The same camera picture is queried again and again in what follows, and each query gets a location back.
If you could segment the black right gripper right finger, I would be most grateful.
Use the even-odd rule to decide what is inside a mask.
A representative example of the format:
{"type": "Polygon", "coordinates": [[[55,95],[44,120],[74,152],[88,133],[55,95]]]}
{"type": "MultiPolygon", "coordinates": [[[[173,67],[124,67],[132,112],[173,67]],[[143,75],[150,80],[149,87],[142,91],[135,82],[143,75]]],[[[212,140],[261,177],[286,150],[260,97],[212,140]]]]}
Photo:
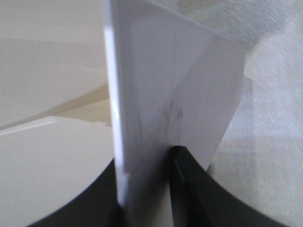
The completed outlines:
{"type": "Polygon", "coordinates": [[[170,149],[170,195],[176,227],[281,227],[222,188],[184,146],[170,149]]]}

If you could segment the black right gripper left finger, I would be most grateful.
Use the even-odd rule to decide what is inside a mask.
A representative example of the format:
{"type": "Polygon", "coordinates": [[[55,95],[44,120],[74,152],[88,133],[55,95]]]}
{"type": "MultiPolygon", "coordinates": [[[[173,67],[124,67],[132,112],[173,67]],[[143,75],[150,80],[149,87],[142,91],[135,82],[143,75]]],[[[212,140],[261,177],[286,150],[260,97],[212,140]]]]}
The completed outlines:
{"type": "Polygon", "coordinates": [[[117,203],[115,163],[111,160],[99,177],[79,196],[31,227],[122,227],[117,203]]]}

